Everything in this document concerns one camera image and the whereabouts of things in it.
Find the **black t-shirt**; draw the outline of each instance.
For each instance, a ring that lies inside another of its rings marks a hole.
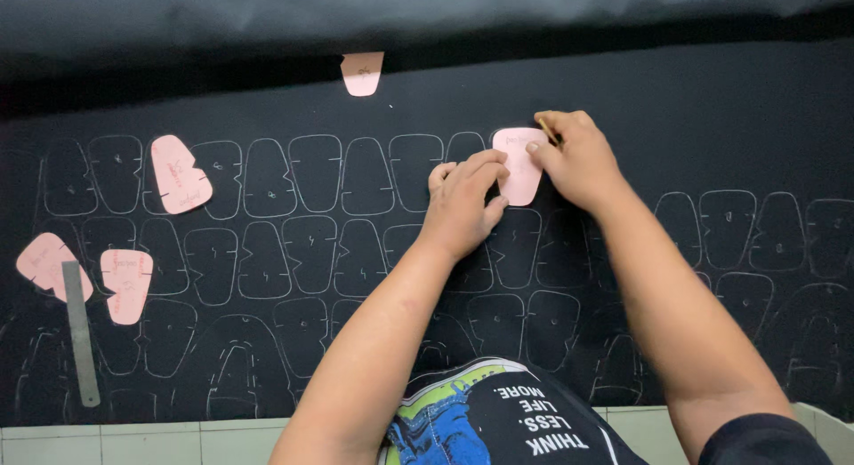
[[[413,378],[386,437],[379,465],[646,463],[551,375],[502,358]],[[721,427],[700,463],[830,461],[797,422],[753,415]]]

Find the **person's left hand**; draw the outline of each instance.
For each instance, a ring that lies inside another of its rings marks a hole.
[[[486,192],[510,171],[507,154],[495,149],[469,156],[461,164],[441,164],[430,174],[430,208],[417,242],[458,262],[471,253],[504,214],[508,200],[495,197],[484,207]]]

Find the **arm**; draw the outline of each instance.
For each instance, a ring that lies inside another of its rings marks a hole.
[[[503,197],[483,206],[488,188],[509,175],[506,159],[488,150],[433,170],[418,239],[326,351],[270,463],[375,462],[451,268],[507,206]]]
[[[625,181],[592,119],[583,111],[536,118],[559,132],[564,146],[528,151],[561,194],[599,223],[628,324],[658,372],[689,460],[696,463],[711,434],[731,419],[793,418],[762,357]]]

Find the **white tile floor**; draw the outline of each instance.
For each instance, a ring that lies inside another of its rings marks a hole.
[[[684,465],[666,407],[597,408],[632,449],[652,465]],[[798,420],[835,465],[854,457],[854,427],[809,405]],[[142,425],[0,429],[0,465],[262,465],[288,419]]]

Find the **person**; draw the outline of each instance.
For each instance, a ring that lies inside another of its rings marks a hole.
[[[689,462],[829,464],[751,341],[626,182],[590,116],[544,111],[534,119],[562,145],[526,149],[598,222],[630,330],[656,369]],[[486,150],[435,167],[419,237],[332,342],[270,463],[644,462],[533,365],[483,357],[409,380],[452,267],[507,206],[500,196],[484,206],[487,189],[509,175],[506,159]]]

